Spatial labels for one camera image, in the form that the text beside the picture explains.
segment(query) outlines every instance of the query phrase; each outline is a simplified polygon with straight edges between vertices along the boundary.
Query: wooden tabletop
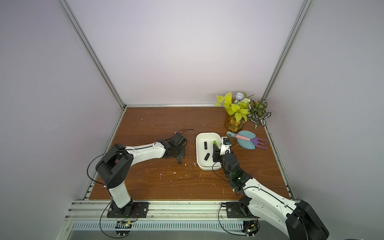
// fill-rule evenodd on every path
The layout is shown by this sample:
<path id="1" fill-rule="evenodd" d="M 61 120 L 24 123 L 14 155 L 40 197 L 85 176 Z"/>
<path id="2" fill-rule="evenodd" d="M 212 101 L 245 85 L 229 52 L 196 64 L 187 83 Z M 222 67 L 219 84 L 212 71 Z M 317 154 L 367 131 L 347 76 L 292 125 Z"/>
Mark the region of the wooden tabletop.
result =
<path id="1" fill-rule="evenodd" d="M 183 136 L 188 143 L 182 164 L 176 159 L 151 159 L 131 166 L 125 184 L 134 200 L 150 199 L 194 199 L 194 200 L 237 200 L 232 188 L 212 171 L 201 170 L 196 164 L 196 136 L 202 132 L 216 132 L 226 135 L 224 119 L 228 116 L 224 108 L 128 108 L 113 144 L 139 146 L 172 137 L 175 132 L 186 131 Z M 248 121 L 243 130 L 253 131 Z M 268 139 L 262 126 L 254 131 L 261 139 Z M 283 197 L 289 198 L 271 145 L 268 149 L 246 150 L 237 142 L 232 147 L 240 167 L 261 184 Z M 216 171 L 224 179 L 222 169 Z M 90 199 L 110 199 L 108 190 L 96 183 Z"/>

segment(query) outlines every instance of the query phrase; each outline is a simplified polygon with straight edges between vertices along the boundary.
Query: yellow-green leaf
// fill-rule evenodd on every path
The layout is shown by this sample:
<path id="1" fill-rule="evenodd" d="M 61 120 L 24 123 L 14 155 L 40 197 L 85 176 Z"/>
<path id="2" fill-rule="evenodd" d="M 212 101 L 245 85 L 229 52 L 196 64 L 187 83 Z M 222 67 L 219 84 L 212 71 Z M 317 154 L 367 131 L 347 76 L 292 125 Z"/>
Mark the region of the yellow-green leaf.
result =
<path id="1" fill-rule="evenodd" d="M 224 97 L 224 103 L 230 105 L 232 103 L 232 98 L 226 95 Z"/>
<path id="2" fill-rule="evenodd" d="M 235 114 L 236 122 L 240 121 L 243 116 L 240 113 Z"/>
<path id="3" fill-rule="evenodd" d="M 232 101 L 232 92 L 229 92 L 229 93 L 227 93 L 227 94 L 224 96 L 224 99 L 227 99 L 227 98 L 231 99 L 231 101 Z"/>
<path id="4" fill-rule="evenodd" d="M 241 114 L 249 114 L 248 109 L 241 109 L 240 112 Z"/>
<path id="5" fill-rule="evenodd" d="M 224 102 L 224 97 L 223 97 L 223 96 L 218 96 L 218 95 L 216 95 L 216 98 L 217 98 L 217 101 L 218 101 L 219 103 Z"/>
<path id="6" fill-rule="evenodd" d="M 232 107 L 232 111 L 234 111 L 234 112 L 237 112 L 240 109 L 239 105 L 233 104 L 233 103 L 231 104 L 231 107 Z"/>
<path id="7" fill-rule="evenodd" d="M 226 105 L 224 105 L 224 108 L 226 109 L 227 113 L 231 116 L 235 113 L 230 107 L 227 107 Z"/>

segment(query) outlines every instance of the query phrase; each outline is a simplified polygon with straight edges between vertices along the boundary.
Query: toy garden tool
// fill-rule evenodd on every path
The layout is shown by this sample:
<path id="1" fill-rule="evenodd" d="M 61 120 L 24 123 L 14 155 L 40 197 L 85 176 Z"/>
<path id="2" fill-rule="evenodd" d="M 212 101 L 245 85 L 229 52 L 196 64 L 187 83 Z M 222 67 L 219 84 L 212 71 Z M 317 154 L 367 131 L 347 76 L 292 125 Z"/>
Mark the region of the toy garden tool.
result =
<path id="1" fill-rule="evenodd" d="M 239 132 L 239 134 L 236 134 L 236 133 L 233 133 L 233 132 L 227 132 L 227 136 L 237 138 L 238 142 L 239 142 L 239 145 L 242 146 L 245 149 L 254 149 L 254 148 L 249 148 L 249 147 L 243 146 L 244 144 L 240 144 L 239 139 L 245 140 L 245 141 L 250 141 L 251 143 L 253 143 L 253 145 L 255 145 L 255 147 L 262 148 L 262 149 L 267 149 L 267 147 L 260 147 L 259 146 L 259 144 L 260 145 L 266 145 L 267 144 L 266 142 L 265 143 L 261 143 L 261 142 L 259 142 L 259 140 L 261 140 L 261 141 L 268 141 L 267 139 L 257 138 L 254 134 L 253 134 L 254 135 L 253 138 L 245 137 L 245 136 L 240 135 L 240 134 L 242 134 L 241 132 Z"/>

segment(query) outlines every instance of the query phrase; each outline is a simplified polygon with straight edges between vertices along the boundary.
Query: blue dustpan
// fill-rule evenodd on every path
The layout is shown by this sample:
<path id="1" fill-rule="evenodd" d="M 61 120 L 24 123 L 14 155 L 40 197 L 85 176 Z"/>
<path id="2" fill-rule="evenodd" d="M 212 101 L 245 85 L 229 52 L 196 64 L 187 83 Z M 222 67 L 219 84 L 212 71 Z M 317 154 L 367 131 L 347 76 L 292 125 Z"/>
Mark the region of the blue dustpan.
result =
<path id="1" fill-rule="evenodd" d="M 242 130 L 242 131 L 238 132 L 237 134 L 241 135 L 241 136 L 244 136 L 244 137 L 247 137 L 247 138 L 250 138 L 250 139 L 256 137 L 256 135 L 253 132 L 250 132 L 250 131 L 247 131 L 247 130 Z M 229 136 L 229 137 L 235 137 L 235 135 L 232 136 L 231 132 L 227 132 L 227 136 Z M 243 140 L 243 139 L 238 139 L 237 138 L 237 142 L 239 143 L 239 145 L 242 148 L 249 149 L 249 150 L 255 149 L 255 145 L 251 141 L 247 141 L 247 140 Z"/>

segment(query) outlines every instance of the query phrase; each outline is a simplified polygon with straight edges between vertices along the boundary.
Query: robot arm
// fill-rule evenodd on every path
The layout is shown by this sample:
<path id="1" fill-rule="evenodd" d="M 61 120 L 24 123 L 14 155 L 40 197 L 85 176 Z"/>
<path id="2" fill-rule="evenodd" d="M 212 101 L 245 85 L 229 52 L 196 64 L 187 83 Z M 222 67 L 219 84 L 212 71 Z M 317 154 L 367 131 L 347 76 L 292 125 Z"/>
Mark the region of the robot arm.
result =
<path id="1" fill-rule="evenodd" d="M 124 217 L 133 211 L 133 201 L 125 185 L 125 177 L 132 165 L 153 158 L 177 158 L 181 164 L 186 143 L 187 139 L 176 133 L 172 138 L 142 146 L 125 147 L 115 144 L 111 153 L 96 164 L 96 171 L 112 196 L 111 208 L 119 209 Z"/>
<path id="2" fill-rule="evenodd" d="M 240 168 L 233 153 L 224 154 L 219 161 L 229 179 L 228 184 L 234 191 L 244 194 L 239 208 L 245 217 L 258 216 L 292 240 L 328 238 L 328 230 L 308 203 L 303 200 L 297 203 L 266 188 Z"/>

